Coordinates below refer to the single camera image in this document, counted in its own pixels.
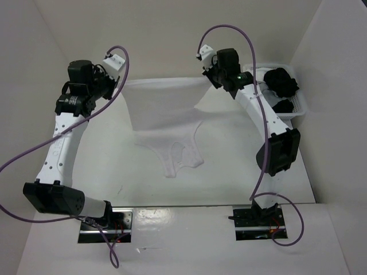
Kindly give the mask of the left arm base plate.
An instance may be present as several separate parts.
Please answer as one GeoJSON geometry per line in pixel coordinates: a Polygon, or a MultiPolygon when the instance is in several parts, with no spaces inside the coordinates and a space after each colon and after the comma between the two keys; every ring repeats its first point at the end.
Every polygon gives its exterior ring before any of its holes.
{"type": "MultiPolygon", "coordinates": [[[[134,211],[132,208],[114,207],[112,221],[100,225],[110,243],[130,243],[134,211]]],[[[100,231],[90,222],[82,222],[78,243],[103,243],[100,231]]]]}

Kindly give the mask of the white tank top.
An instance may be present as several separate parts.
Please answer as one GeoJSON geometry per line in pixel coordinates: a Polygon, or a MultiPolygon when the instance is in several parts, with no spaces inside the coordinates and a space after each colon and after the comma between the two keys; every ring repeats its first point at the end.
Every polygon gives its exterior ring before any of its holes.
{"type": "Polygon", "coordinates": [[[210,87],[204,77],[178,77],[131,80],[122,90],[135,143],[157,155],[167,178],[204,162],[195,141],[203,121],[196,105],[210,87]]]}

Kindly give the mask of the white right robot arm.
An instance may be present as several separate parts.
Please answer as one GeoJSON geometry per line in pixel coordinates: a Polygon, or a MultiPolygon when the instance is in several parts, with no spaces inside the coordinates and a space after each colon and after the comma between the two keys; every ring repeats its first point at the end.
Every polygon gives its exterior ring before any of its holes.
{"type": "Polygon", "coordinates": [[[241,219],[264,225],[277,213],[275,194],[280,190],[286,171],[296,160],[300,132],[289,128],[269,105],[260,90],[256,69],[241,70],[234,48],[216,51],[204,45],[197,59],[203,64],[202,74],[216,89],[229,92],[261,134],[263,145],[256,154],[260,177],[250,196],[250,212],[241,219]]]}

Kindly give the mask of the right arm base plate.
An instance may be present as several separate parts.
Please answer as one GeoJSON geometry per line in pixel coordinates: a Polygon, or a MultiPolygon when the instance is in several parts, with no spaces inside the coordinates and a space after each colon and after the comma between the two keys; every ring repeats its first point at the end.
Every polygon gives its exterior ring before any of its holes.
{"type": "Polygon", "coordinates": [[[286,224],[282,208],[278,205],[266,211],[257,206],[235,206],[228,217],[233,221],[237,241],[287,239],[286,224]]]}

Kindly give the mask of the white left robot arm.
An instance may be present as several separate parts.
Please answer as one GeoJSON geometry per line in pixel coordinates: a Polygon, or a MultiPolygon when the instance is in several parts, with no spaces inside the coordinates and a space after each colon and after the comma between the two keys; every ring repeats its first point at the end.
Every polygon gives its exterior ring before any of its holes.
{"type": "Polygon", "coordinates": [[[107,201],[87,198],[72,187],[73,167],[87,117],[100,98],[111,100],[125,60],[107,57],[101,64],[89,60],[72,61],[69,81],[56,102],[54,141],[44,165],[34,182],[25,183],[23,194],[39,213],[92,218],[101,229],[114,222],[112,206],[107,201]]]}

